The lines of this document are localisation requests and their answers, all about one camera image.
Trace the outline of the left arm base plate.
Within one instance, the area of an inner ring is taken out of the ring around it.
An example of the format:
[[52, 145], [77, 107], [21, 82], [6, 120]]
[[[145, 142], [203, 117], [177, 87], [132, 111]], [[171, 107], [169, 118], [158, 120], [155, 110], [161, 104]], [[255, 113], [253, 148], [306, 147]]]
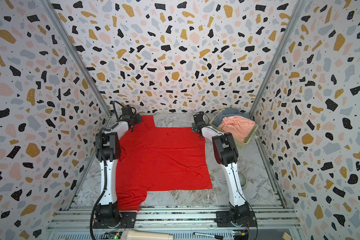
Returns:
[[95, 213], [94, 229], [133, 229], [137, 212]]

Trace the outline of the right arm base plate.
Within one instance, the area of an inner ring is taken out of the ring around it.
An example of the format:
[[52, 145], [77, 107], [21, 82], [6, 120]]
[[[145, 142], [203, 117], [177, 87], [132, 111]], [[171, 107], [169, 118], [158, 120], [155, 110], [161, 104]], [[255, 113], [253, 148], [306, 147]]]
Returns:
[[218, 228], [246, 228], [257, 227], [257, 219], [253, 211], [249, 212], [248, 216], [238, 219], [235, 214], [230, 211], [216, 212], [215, 223]]

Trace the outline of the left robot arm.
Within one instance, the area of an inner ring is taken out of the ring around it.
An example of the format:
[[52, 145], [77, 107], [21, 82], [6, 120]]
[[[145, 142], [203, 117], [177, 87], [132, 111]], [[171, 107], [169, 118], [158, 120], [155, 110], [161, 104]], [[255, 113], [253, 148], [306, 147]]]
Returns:
[[116, 193], [116, 168], [121, 157], [120, 139], [135, 125], [142, 122], [140, 114], [130, 105], [122, 106], [114, 101], [113, 107], [121, 106], [121, 115], [116, 115], [117, 121], [110, 128], [100, 128], [96, 134], [95, 154], [101, 167], [101, 195], [95, 202], [91, 212], [90, 227], [95, 229], [127, 227], [128, 221], [123, 219], [118, 207]]

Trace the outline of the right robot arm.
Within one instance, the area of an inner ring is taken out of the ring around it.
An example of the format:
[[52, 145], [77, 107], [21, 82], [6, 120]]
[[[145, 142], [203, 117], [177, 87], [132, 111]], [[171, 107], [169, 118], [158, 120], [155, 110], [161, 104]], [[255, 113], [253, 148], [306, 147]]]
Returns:
[[239, 152], [231, 133], [212, 128], [204, 119], [205, 113], [193, 115], [192, 131], [213, 143], [216, 162], [222, 167], [229, 189], [229, 222], [235, 226], [245, 224], [250, 218], [250, 204], [246, 200], [238, 172]]

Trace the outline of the red t shirt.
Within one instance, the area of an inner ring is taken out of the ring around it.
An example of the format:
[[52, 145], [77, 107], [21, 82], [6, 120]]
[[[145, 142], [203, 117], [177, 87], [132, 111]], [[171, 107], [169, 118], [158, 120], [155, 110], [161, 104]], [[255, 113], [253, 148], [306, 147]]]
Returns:
[[122, 211], [137, 211], [148, 192], [211, 189], [205, 139], [191, 128], [158, 128], [153, 116], [121, 139], [116, 193]]

